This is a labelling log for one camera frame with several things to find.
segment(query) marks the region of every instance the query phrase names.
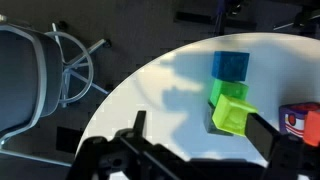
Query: cube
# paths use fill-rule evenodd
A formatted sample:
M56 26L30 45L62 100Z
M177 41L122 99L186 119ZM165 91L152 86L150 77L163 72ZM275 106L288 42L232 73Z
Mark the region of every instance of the cube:
M291 133L303 137L305 119L309 111L319 111L320 104L306 102L288 104L279 108L279 129L282 134Z
M223 81L245 81L249 53L216 51L212 76Z
M204 127L208 134L222 135L222 136L233 136L233 134L218 129L212 121L212 115L215 107L209 102L207 105L207 116L204 119Z
M256 112L255 107L243 100L221 95L212 120L220 130L245 136L247 115Z
M320 145L320 113L309 111L305 120L303 140L305 143L318 147Z
M249 87L239 82L226 82L216 79L213 84L210 101L217 106L221 94L245 100Z

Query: blue cube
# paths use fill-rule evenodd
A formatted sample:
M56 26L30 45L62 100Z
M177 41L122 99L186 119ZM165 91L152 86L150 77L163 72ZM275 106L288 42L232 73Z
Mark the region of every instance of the blue cube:
M249 53L216 51L212 76L223 81L245 81Z

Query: lime green cube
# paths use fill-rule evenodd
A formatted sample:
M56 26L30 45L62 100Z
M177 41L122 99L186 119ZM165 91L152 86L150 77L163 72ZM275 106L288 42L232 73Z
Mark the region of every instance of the lime green cube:
M258 110L249 103L233 97L221 95L212 116L212 121L220 130L245 136L248 113Z
M249 87L239 82L227 82L219 79L214 80L210 101L217 106L221 94L245 100Z

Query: white table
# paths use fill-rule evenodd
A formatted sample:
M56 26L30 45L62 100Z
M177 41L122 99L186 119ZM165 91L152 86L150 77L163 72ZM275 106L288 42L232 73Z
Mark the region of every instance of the white table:
M250 53L247 100L276 128L281 104L319 101L320 41L271 33L217 37L169 52L128 77L95 112L81 143L92 136L111 140L119 129L133 126L137 111L147 110L146 138L184 160L242 158L264 165L246 138L204 129L215 51Z

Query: floor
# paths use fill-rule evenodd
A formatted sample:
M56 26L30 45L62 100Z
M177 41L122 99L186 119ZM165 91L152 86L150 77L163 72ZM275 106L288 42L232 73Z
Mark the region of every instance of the floor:
M30 22L41 32L50 31L51 22L64 20L68 33L90 46L101 38L113 47L101 48L93 55L95 78L101 87L116 87L141 66L183 45L212 37L213 26L175 23L174 13L180 9L191 13L214 14L210 0L0 0L0 14ZM258 23L257 32L272 32L276 22L294 17L299 7L266 0L254 0L239 18ZM226 34L246 32L226 29ZM281 33L296 34L287 28ZM79 90L80 85L73 85ZM79 102L67 108L58 107L42 118L31 130L10 139L5 148L72 162L73 153L56 150L57 127L78 131L85 129L91 116L105 99L91 89Z

